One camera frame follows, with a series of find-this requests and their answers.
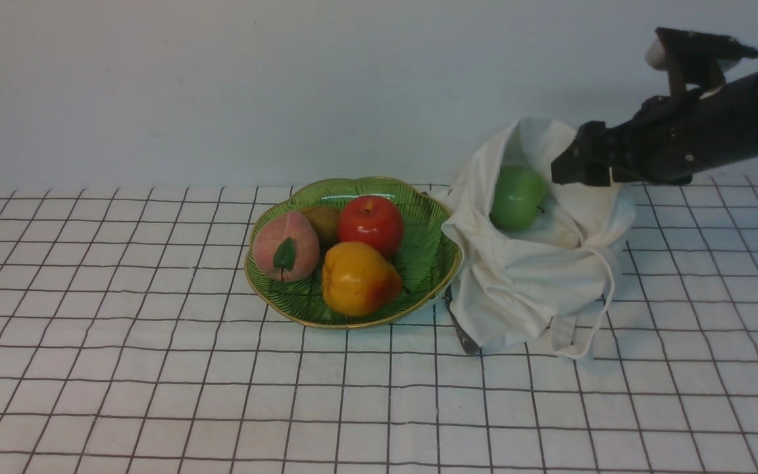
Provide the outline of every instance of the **gold rim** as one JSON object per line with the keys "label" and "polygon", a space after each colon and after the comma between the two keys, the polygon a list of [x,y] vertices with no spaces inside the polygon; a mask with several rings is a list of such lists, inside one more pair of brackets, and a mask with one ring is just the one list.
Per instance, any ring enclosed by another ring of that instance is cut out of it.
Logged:
{"label": "gold rim", "polygon": [[[430,201],[436,202],[437,205],[440,206],[447,214],[451,215],[451,212],[450,212],[449,208],[446,207],[443,204],[443,202],[440,202],[437,199],[434,199],[433,197],[430,197],[428,195],[422,194],[414,186],[409,185],[409,183],[406,183],[405,181],[402,181],[402,180],[398,180],[396,178],[390,178],[390,177],[387,177],[387,176],[368,176],[368,177],[358,178],[358,179],[354,179],[354,180],[347,179],[347,178],[328,178],[326,180],[319,180],[319,181],[315,181],[313,183],[307,184],[306,186],[303,186],[300,189],[298,189],[297,191],[293,192],[292,195],[291,195],[291,197],[289,197],[285,201],[281,201],[281,202],[279,202],[277,204],[274,204],[274,206],[271,206],[270,208],[268,208],[268,210],[265,211],[265,213],[263,213],[261,216],[259,216],[259,218],[256,219],[256,222],[253,223],[253,229],[251,229],[250,234],[253,236],[253,234],[256,233],[256,230],[257,230],[256,226],[259,224],[259,221],[264,220],[263,218],[266,215],[268,215],[268,213],[273,212],[274,208],[282,206],[286,202],[291,201],[291,199],[293,199],[297,194],[299,194],[300,192],[302,192],[304,189],[306,189],[309,186],[316,186],[318,184],[326,183],[326,182],[329,182],[329,181],[361,181],[361,180],[390,180],[390,181],[394,181],[394,182],[396,182],[396,183],[398,183],[400,185],[409,187],[410,189],[412,189],[412,191],[416,192],[418,195],[421,195],[422,197],[424,197],[426,199],[429,199]],[[442,291],[444,288],[446,288],[446,286],[449,284],[449,282],[452,281],[452,278],[455,277],[455,273],[458,272],[458,268],[461,266],[461,249],[460,249],[460,247],[458,247],[458,245],[455,242],[453,242],[452,240],[450,240],[450,242],[452,243],[452,246],[455,247],[455,258],[452,259],[452,267],[450,267],[450,270],[449,270],[448,273],[446,273],[446,276],[442,280],[440,280],[440,283],[438,283],[438,285],[436,287],[434,287],[433,291],[430,291],[429,293],[427,293],[427,295],[425,295],[423,297],[423,299],[421,299],[417,303],[413,304],[409,309],[406,309],[406,310],[404,310],[404,311],[402,311],[400,313],[397,313],[396,315],[388,316],[387,318],[384,318],[384,319],[378,320],[378,321],[352,323],[352,324],[335,324],[335,325],[322,324],[322,323],[304,321],[304,320],[301,320],[300,318],[295,318],[294,316],[289,315],[286,312],[283,312],[282,310],[280,310],[279,308],[276,307],[276,304],[274,304],[271,300],[268,300],[265,297],[264,294],[261,294],[261,292],[259,291],[259,288],[256,288],[255,283],[253,283],[253,279],[250,278],[249,274],[247,274],[247,258],[251,257],[251,255],[250,255],[250,249],[253,248],[253,239],[255,239],[255,238],[251,237],[250,242],[247,243],[247,255],[245,256],[245,259],[244,259],[244,279],[247,280],[247,283],[249,283],[250,288],[253,289],[253,293],[256,293],[256,295],[258,297],[260,297],[262,299],[262,301],[265,301],[265,303],[268,304],[268,306],[270,306],[274,311],[276,311],[277,313],[280,313],[281,315],[286,316],[286,318],[288,318],[288,319],[290,319],[292,321],[298,322],[298,323],[300,323],[300,324],[302,324],[303,326],[306,326],[306,327],[318,327],[318,328],[322,328],[322,329],[346,330],[346,329],[361,329],[361,328],[366,328],[366,327],[384,326],[385,324],[392,323],[394,321],[397,321],[399,319],[404,318],[407,315],[410,315],[412,312],[415,312],[416,310],[418,310],[418,309],[422,308],[423,306],[425,306],[425,304],[428,303],[430,300],[433,300],[434,297],[436,297],[437,294],[439,294],[440,291]]]}

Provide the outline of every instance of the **fruit bowl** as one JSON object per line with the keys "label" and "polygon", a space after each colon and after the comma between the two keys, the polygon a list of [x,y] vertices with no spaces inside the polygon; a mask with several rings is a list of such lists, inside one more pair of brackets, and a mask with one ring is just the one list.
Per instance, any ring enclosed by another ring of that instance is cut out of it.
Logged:
{"label": "fruit bowl", "polygon": [[361,317],[349,317],[331,310],[322,297],[323,255],[312,276],[297,282],[279,282],[264,276],[249,252],[244,273],[253,291],[271,308],[293,321],[310,327],[334,329],[387,324],[410,314],[439,294],[461,264],[461,250],[440,230],[450,213],[440,202],[392,178],[330,179],[305,186],[259,217],[253,225],[247,249],[253,248],[253,241],[262,227],[283,213],[312,206],[341,209],[353,198],[363,195],[388,198],[403,214],[403,243],[391,263],[402,277],[405,291],[396,300]]}

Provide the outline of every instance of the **peach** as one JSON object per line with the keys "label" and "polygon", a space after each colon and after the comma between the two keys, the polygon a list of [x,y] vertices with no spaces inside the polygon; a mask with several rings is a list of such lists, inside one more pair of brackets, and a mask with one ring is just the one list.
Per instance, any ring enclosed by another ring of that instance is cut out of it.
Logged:
{"label": "peach", "polygon": [[297,211],[265,224],[253,241],[252,252],[262,274],[280,282],[295,282],[312,275],[321,253],[312,223]]}

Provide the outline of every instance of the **green plate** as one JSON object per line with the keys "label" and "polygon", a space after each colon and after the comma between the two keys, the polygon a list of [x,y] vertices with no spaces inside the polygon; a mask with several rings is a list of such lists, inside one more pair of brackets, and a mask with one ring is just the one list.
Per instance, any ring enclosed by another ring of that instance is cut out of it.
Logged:
{"label": "green plate", "polygon": [[277,282],[259,272],[251,253],[245,261],[244,273],[253,291],[287,318],[306,326],[337,329],[373,327],[396,321],[440,293],[461,264],[460,249],[440,230],[450,213],[440,202],[392,178],[331,179],[303,187],[256,221],[250,234],[249,249],[253,248],[259,229],[280,214],[320,205],[340,209],[351,199],[366,194],[391,199],[403,214],[403,245],[392,263],[410,293],[403,292],[391,304],[371,315],[346,317],[329,309],[322,297],[322,256],[311,277],[299,282]]}

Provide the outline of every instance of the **white backdrop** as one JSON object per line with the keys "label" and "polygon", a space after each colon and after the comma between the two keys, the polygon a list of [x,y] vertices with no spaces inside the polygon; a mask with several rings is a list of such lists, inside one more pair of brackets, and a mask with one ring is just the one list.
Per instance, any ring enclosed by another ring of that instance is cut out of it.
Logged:
{"label": "white backdrop", "polygon": [[758,2],[0,0],[0,189],[448,181],[515,117],[665,93],[659,25],[758,46]]}

